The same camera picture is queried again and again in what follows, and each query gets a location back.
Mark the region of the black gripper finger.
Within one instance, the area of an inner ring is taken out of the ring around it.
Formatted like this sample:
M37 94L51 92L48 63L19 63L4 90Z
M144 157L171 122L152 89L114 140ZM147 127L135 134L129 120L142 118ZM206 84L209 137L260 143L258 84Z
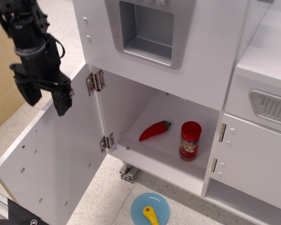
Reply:
M72 107L72 96L73 90L55 90L52 92L52 99L58 116L64 116L67 110Z
M15 79L15 83L19 92L30 106L34 106L42 97L41 90L35 88L33 83L21 79Z

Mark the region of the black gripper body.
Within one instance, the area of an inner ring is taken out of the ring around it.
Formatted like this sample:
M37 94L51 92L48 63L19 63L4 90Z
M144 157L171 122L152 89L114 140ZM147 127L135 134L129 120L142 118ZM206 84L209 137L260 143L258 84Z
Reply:
M21 63L11 64L14 79L26 80L38 89L70 91L70 79L60 71L60 56L57 49L44 50L31 56L22 56Z

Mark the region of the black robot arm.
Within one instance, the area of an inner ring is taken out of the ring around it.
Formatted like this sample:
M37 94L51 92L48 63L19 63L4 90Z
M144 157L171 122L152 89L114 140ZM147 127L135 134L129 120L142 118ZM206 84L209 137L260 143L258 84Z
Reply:
M72 106L71 80L60 70L59 41L47 32L49 23L35 0L0 0L0 24L13 40L20 64L11 64L16 86L30 106L52 94L59 116Z

